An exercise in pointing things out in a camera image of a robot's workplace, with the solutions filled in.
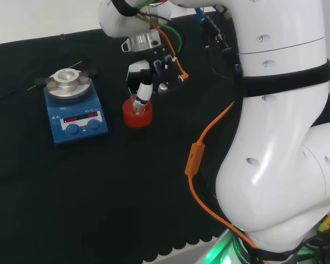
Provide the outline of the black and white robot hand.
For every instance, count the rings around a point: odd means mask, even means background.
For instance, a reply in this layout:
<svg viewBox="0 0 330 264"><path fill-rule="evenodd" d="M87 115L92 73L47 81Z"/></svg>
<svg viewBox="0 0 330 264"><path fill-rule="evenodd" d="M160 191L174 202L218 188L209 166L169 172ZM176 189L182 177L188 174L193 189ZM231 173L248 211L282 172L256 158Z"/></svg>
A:
<svg viewBox="0 0 330 264"><path fill-rule="evenodd" d="M128 67L126 83L129 91L135 94L133 107L144 108L153 93L163 94L181 86L189 75L180 67L178 58L171 54L165 45L157 44L137 51L122 45L124 53L135 53L139 61Z"/></svg>

